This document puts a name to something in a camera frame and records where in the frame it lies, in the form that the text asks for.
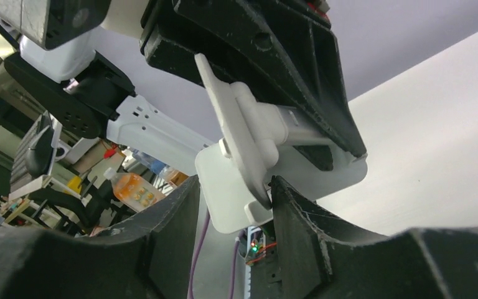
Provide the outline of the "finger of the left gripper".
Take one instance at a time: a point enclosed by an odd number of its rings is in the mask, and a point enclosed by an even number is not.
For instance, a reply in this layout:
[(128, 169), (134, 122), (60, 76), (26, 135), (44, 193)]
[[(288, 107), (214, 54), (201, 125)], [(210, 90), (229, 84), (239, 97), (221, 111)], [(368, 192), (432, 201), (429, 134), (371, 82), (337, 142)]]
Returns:
[(194, 55), (257, 99), (301, 109), (344, 151), (366, 147), (350, 114), (337, 39), (304, 1), (149, 1), (140, 49), (154, 68), (195, 84)]

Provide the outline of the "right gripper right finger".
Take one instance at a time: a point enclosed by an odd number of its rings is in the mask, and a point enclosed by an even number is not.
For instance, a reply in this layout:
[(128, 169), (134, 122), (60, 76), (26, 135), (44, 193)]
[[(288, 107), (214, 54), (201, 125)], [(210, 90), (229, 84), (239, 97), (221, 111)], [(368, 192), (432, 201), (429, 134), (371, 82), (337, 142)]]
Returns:
[(276, 244), (251, 270), (252, 298), (478, 298), (478, 227), (385, 236), (271, 180)]

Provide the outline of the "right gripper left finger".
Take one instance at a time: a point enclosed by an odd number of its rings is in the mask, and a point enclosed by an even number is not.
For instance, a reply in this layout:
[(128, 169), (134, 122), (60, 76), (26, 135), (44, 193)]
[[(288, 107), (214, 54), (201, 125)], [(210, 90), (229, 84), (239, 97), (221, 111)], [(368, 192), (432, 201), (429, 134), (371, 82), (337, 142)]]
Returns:
[(186, 298), (200, 184), (93, 237), (0, 228), (0, 298)]

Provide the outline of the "white folding phone stand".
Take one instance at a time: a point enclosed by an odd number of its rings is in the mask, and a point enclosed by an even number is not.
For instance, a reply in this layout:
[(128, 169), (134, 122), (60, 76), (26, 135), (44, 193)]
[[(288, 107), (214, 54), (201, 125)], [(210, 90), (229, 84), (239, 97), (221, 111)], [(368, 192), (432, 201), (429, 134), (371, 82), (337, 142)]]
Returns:
[(195, 64), (222, 138), (195, 158), (214, 228), (223, 234), (273, 218), (272, 176), (315, 201), (364, 179), (366, 158), (336, 145), (297, 108), (259, 102), (243, 82), (220, 80), (204, 54)]

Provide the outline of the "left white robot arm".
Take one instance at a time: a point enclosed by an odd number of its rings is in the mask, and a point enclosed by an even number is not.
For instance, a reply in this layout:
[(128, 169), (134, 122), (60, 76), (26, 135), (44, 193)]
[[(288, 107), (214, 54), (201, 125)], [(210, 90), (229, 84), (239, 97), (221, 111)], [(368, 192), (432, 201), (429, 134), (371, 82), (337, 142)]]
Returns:
[(217, 77), (247, 84), (262, 103), (303, 112), (331, 145), (298, 146), (317, 169), (334, 149), (367, 149), (349, 111), (337, 39), (324, 1), (0, 1), (0, 18), (22, 36), (9, 74), (72, 133), (135, 147), (194, 175), (202, 137), (137, 104), (134, 80), (95, 43), (102, 29), (138, 40), (149, 66), (196, 85), (194, 57)]

